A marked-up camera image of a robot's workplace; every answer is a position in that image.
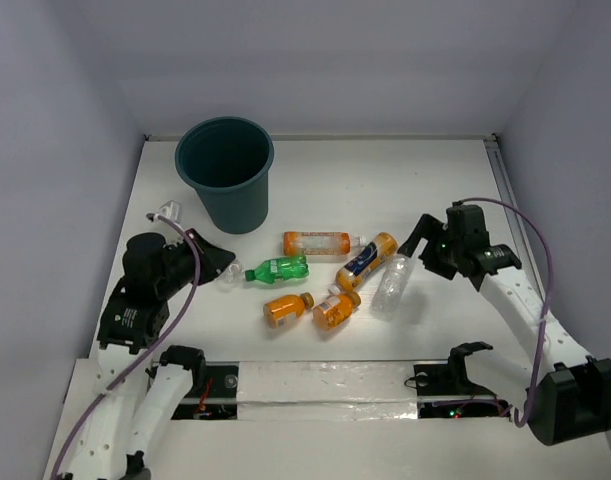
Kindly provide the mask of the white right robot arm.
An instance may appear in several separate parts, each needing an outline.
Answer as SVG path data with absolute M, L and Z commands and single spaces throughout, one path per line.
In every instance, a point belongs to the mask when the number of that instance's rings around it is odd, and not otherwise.
M 518 428 L 551 446 L 611 430 L 611 359 L 598 359 L 551 313 L 551 286 L 539 295 L 514 251 L 492 244 L 483 198 L 458 200 L 440 221 L 420 217 L 399 247 L 447 280 L 461 275 L 510 328 L 531 360 L 523 368 L 483 342 L 451 349 L 447 384 L 474 400 L 494 396 L 508 405 Z

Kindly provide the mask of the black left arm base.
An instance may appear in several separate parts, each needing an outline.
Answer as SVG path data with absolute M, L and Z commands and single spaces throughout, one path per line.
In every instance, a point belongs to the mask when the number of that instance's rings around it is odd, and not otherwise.
M 235 420 L 239 367 L 207 364 L 195 373 L 182 365 L 160 363 L 151 370 L 144 405 L 172 420 Z

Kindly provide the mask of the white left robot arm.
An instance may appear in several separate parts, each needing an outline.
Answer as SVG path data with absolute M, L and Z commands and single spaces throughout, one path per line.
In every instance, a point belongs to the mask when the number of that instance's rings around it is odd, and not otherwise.
M 101 314 L 94 399 L 68 434 L 53 479 L 148 479 L 148 462 L 181 399 L 206 384 L 202 350 L 169 346 L 151 356 L 178 325 L 169 302 L 218 278 L 236 256 L 196 230 L 169 243 L 157 232 L 131 237 L 123 274 Z

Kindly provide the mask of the long orange label bottle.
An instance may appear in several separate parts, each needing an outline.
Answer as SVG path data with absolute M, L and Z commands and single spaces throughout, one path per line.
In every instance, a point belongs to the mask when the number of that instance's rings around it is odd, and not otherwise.
M 343 256 L 366 245 L 365 237 L 346 232 L 287 231 L 282 237 L 285 256 Z

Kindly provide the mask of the clear plastic bottle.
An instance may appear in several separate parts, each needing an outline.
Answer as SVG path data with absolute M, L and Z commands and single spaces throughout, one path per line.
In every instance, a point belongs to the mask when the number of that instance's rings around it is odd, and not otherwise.
M 396 254 L 389 261 L 371 301 L 371 310 L 377 316 L 389 316 L 397 309 L 414 265 L 414 260 L 403 254 Z

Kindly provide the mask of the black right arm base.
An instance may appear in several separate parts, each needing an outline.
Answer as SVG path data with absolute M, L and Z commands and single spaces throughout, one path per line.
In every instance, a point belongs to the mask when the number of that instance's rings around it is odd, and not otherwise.
M 508 418 L 510 405 L 491 390 L 473 383 L 465 360 L 492 351 L 485 342 L 463 343 L 438 363 L 415 363 L 404 386 L 417 394 L 419 419 Z

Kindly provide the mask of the orange blue label bottle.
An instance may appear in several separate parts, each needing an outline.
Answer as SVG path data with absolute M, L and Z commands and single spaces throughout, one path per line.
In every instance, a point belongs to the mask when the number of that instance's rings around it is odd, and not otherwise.
M 334 282 L 328 288 L 329 293 L 337 295 L 356 291 L 377 268 L 394 255 L 397 249 L 398 244 L 394 237 L 389 233 L 380 232 L 357 256 L 337 271 Z

